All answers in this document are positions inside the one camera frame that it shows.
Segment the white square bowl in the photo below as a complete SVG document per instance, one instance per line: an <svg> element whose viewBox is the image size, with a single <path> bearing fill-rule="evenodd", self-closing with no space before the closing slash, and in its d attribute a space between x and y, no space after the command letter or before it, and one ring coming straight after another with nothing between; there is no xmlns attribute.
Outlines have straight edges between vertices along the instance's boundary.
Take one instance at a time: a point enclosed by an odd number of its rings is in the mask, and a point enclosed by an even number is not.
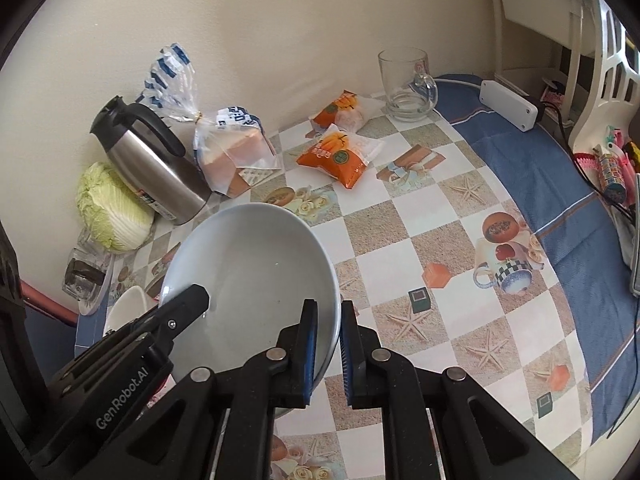
<svg viewBox="0 0 640 480"><path fill-rule="evenodd" d="M127 289L108 311L103 335L116 332L131 321L141 318L146 312L157 306L157 301L149 296L142 287L134 285Z"/></svg>

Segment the white bowl red emblem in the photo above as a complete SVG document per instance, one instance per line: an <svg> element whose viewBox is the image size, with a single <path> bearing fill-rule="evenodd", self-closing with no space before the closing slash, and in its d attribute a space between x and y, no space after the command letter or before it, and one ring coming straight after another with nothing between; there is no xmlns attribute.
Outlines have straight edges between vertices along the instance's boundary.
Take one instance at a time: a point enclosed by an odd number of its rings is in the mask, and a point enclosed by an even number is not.
<svg viewBox="0 0 640 480"><path fill-rule="evenodd" d="M172 376L197 366L239 367L296 324L303 303L318 304L314 381L321 382L340 331L341 295L333 263L306 222L279 206L250 203L213 214L181 243L160 289L160 303L197 284L207 310L175 340Z"/></svg>

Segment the white oval tray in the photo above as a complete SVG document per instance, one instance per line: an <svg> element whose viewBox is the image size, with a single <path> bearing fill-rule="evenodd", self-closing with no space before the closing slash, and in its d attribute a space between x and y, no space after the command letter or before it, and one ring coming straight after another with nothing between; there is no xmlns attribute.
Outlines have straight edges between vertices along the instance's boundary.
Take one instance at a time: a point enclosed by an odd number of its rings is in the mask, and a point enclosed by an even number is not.
<svg viewBox="0 0 640 480"><path fill-rule="evenodd" d="M88 299L83 299L78 302L79 313L82 316L95 314L102 304L102 301L108 296L108 292L111 287L111 279L113 277L114 262L115 257L113 255L109 255L106 260L103 283L101 285L94 286L94 291Z"/></svg>

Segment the drinking glass right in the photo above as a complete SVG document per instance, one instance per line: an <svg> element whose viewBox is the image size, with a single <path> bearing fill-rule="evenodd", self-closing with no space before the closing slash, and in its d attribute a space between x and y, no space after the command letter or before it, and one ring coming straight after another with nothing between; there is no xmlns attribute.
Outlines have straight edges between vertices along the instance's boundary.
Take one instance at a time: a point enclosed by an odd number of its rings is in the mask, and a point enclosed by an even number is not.
<svg viewBox="0 0 640 480"><path fill-rule="evenodd" d="M108 266L111 263L112 254L92 236L87 228L80 231L76 248L99 266Z"/></svg>

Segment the napa cabbage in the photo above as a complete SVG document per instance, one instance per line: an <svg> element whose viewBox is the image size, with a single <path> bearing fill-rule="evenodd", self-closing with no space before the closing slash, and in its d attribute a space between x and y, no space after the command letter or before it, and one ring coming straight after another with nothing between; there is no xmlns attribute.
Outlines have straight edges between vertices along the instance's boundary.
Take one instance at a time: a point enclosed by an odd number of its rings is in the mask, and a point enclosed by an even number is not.
<svg viewBox="0 0 640 480"><path fill-rule="evenodd" d="M132 252L148 239L154 211L104 162L80 176L76 206L91 237L110 252Z"/></svg>

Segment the checkered plastic tablecloth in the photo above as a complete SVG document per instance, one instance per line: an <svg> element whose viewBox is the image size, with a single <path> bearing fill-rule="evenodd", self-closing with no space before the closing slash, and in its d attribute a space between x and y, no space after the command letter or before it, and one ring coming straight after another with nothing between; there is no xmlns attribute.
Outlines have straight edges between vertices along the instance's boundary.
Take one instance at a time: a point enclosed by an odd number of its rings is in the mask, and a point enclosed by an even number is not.
<svg viewBox="0 0 640 480"><path fill-rule="evenodd" d="M536 232L441 114L378 116L382 142L354 188L299 166L308 122L275 133L281 170L244 195L314 231L360 324L417 367L460 366L570 468L592 437L573 315Z"/></svg>

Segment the steel thermos jug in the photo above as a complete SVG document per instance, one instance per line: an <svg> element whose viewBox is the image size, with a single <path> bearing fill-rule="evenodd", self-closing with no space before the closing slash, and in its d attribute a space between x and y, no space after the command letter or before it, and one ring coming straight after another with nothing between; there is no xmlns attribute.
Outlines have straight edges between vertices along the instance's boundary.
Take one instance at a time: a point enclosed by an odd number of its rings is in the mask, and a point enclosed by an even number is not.
<svg viewBox="0 0 640 480"><path fill-rule="evenodd" d="M178 136L149 107L114 96L90 132L128 188L163 218L180 226L205 207L212 191Z"/></svg>

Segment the bagged sliced bread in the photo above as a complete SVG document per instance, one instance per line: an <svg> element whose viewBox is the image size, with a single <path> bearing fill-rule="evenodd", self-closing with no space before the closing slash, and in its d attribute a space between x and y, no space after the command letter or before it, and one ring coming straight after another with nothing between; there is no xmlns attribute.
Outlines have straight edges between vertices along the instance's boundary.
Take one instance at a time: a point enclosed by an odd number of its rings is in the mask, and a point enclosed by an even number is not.
<svg viewBox="0 0 640 480"><path fill-rule="evenodd" d="M218 194L238 197L281 169L258 117L242 106L200 107L195 70L180 44L160 50L137 101L160 118L194 127L196 166Z"/></svg>

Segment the blue plaid tablecloth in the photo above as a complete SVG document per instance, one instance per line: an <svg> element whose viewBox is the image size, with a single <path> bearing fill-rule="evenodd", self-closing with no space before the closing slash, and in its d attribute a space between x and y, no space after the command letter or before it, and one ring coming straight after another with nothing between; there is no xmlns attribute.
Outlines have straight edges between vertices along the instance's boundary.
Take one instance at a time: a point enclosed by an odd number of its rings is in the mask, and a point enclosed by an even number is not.
<svg viewBox="0 0 640 480"><path fill-rule="evenodd" d="M623 422L639 392L639 301L614 222L562 146L521 132L480 102L480 77L436 79L437 110L500 180L541 242L577 328L591 390L593 435Z"/></svg>

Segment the orange snack packet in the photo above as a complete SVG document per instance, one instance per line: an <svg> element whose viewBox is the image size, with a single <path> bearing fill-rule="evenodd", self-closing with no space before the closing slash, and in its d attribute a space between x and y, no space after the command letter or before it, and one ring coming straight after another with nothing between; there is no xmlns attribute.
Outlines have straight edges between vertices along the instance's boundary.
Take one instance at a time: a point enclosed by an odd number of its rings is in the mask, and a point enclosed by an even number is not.
<svg viewBox="0 0 640 480"><path fill-rule="evenodd" d="M308 150L300 154L296 164L325 172L351 190L373 162L384 142L345 132L332 125Z"/></svg>
<svg viewBox="0 0 640 480"><path fill-rule="evenodd" d="M383 103L344 90L343 93L309 118L315 133L325 133L330 125L346 132L357 133L370 119L381 114Z"/></svg>

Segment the white power strip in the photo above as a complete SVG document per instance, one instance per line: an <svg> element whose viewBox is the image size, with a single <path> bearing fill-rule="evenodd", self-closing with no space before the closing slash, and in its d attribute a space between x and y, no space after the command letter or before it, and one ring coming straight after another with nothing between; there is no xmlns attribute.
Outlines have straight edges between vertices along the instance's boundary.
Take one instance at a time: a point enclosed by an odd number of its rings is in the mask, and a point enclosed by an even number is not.
<svg viewBox="0 0 640 480"><path fill-rule="evenodd" d="M536 125L538 107L498 81L483 80L480 83L480 102L521 132L532 130Z"/></svg>

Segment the clear glass mug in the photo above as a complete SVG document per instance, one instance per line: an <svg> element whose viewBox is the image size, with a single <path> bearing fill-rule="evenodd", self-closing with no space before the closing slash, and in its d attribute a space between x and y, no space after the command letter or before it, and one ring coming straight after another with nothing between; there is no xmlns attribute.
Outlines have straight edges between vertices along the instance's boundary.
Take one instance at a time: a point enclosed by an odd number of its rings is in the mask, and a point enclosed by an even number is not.
<svg viewBox="0 0 640 480"><path fill-rule="evenodd" d="M418 122L434 110L438 89L425 51L414 47L385 49L378 54L378 66L390 116L401 122Z"/></svg>

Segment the white plastic chair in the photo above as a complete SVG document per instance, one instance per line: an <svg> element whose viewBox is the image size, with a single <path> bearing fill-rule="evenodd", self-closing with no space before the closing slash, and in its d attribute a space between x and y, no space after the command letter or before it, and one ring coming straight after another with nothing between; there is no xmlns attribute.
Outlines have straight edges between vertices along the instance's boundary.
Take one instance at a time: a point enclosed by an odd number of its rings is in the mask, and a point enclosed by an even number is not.
<svg viewBox="0 0 640 480"><path fill-rule="evenodd" d="M605 144L610 129L629 136L639 110L639 50L604 0L591 0L596 25L592 83L587 103L570 134L573 152Z"/></svg>

